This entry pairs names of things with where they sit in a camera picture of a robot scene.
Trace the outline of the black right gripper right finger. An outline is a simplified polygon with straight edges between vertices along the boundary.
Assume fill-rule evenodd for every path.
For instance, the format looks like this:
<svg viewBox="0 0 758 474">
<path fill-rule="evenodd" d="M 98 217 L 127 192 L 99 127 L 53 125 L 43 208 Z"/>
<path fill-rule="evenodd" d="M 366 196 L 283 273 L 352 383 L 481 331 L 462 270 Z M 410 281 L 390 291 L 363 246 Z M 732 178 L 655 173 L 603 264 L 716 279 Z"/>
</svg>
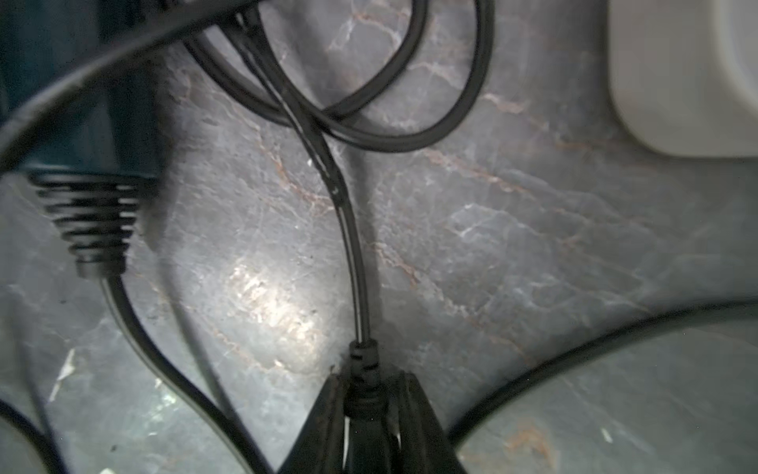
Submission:
<svg viewBox="0 0 758 474">
<path fill-rule="evenodd" d="M 391 382 L 390 426 L 395 437 L 393 473 L 466 472 L 418 377 L 408 371 Z"/>
</svg>

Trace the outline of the white square power strip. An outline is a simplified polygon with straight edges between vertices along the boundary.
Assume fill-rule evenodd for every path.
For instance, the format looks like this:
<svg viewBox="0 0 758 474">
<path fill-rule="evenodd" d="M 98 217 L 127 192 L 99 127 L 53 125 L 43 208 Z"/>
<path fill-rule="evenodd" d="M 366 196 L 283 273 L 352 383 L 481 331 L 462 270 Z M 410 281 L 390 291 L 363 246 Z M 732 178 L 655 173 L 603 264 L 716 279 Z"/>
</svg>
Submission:
<svg viewBox="0 0 758 474">
<path fill-rule="evenodd" d="M 611 1 L 616 113 L 646 148 L 678 158 L 757 155 L 757 4 Z"/>
</svg>

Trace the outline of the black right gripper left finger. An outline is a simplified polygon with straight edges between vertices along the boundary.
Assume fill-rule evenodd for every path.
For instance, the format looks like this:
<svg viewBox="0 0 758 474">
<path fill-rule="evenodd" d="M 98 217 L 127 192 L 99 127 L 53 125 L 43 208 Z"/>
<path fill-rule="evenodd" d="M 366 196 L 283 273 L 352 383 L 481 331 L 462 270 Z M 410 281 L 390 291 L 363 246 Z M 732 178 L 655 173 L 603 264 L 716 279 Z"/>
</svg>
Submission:
<svg viewBox="0 0 758 474">
<path fill-rule="evenodd" d="M 345 381 L 329 375 L 279 473 L 343 472 L 345 393 Z"/>
</svg>

